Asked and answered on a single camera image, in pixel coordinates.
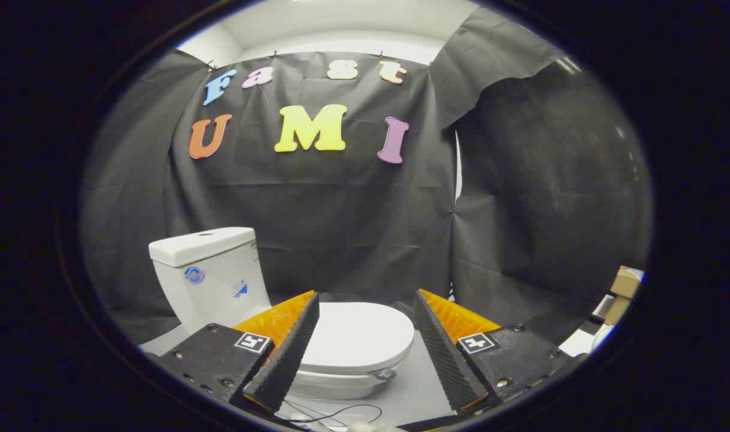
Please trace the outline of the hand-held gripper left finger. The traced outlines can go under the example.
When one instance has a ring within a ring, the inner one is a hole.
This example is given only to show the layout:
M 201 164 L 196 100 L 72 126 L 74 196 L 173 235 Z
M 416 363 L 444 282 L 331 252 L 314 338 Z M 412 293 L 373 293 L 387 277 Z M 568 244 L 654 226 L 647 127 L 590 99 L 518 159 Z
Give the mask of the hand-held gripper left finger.
M 159 362 L 222 404 L 271 416 L 290 391 L 319 315 L 319 294 L 310 290 L 236 326 L 208 323 Z

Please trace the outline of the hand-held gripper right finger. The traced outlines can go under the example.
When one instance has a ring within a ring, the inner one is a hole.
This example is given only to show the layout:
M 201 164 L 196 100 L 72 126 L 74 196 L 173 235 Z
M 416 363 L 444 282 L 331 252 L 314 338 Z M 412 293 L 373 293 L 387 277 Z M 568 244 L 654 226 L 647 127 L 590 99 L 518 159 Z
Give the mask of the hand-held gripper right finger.
M 510 402 L 578 366 L 528 326 L 501 326 L 427 290 L 415 292 L 412 311 L 458 415 Z

